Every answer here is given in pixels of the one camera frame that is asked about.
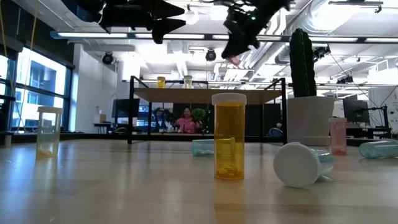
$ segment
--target computer monitor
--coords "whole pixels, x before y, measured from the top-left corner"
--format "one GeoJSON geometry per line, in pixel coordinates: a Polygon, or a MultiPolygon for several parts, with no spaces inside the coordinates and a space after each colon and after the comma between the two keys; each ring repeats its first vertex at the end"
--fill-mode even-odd
{"type": "Polygon", "coordinates": [[[368,103],[362,100],[344,99],[344,115],[349,122],[370,123],[368,103]]]}
{"type": "MultiPolygon", "coordinates": [[[[131,117],[138,117],[138,108],[139,108],[139,98],[132,99],[132,115],[131,117]]],[[[130,100],[113,100],[113,108],[112,108],[112,118],[116,116],[116,102],[118,105],[118,118],[128,118],[129,117],[129,107],[130,100]]]]}

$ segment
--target woman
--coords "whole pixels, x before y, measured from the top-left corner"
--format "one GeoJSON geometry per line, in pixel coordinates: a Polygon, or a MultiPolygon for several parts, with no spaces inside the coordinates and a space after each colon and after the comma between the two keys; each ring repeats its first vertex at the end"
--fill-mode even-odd
{"type": "Polygon", "coordinates": [[[186,108],[184,114],[178,119],[174,126],[179,126],[184,133],[195,133],[196,128],[201,128],[201,122],[197,122],[191,115],[191,109],[186,108]]]}

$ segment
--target clear plastic container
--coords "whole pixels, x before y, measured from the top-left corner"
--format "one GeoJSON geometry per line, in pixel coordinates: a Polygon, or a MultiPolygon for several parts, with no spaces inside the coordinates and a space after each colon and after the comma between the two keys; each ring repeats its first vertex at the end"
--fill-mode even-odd
{"type": "Polygon", "coordinates": [[[184,76],[184,88],[193,88],[191,75],[184,76]]]}
{"type": "Polygon", "coordinates": [[[37,130],[36,157],[57,157],[60,142],[62,108],[41,106],[37,130]]]}
{"type": "Polygon", "coordinates": [[[333,155],[347,155],[346,122],[346,118],[329,118],[333,155]]]}
{"type": "Polygon", "coordinates": [[[166,78],[165,77],[157,77],[157,87],[165,88],[166,86],[166,78]]]}
{"type": "Polygon", "coordinates": [[[214,156],[214,139],[209,140],[193,140],[192,141],[193,156],[214,156]]]}
{"type": "Polygon", "coordinates": [[[212,96],[215,106],[215,177],[244,178],[244,109],[246,95],[219,93],[212,96]]]}
{"type": "Polygon", "coordinates": [[[359,146],[359,153],[367,159],[398,157],[398,142],[388,139],[362,143],[359,146]]]}
{"type": "Polygon", "coordinates": [[[335,166],[335,158],[324,148],[298,142],[282,146],[274,157],[274,171],[289,187],[308,187],[335,166]]]}

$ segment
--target green plant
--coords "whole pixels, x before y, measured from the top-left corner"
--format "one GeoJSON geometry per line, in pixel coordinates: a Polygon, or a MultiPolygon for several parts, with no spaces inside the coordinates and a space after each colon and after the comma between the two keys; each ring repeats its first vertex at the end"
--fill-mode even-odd
{"type": "Polygon", "coordinates": [[[317,95],[313,65],[312,41],[306,32],[298,28],[290,40],[290,69],[294,97],[317,95]]]}
{"type": "Polygon", "coordinates": [[[200,108],[194,109],[192,110],[192,117],[196,121],[200,121],[203,123],[205,121],[206,111],[200,108]]]}

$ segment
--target white planter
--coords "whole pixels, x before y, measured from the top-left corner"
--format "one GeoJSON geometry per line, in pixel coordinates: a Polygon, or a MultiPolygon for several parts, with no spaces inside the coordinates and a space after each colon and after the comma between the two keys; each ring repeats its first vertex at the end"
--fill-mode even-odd
{"type": "Polygon", "coordinates": [[[287,141],[306,146],[330,146],[329,118],[334,98],[309,96],[287,100],[287,141]]]}

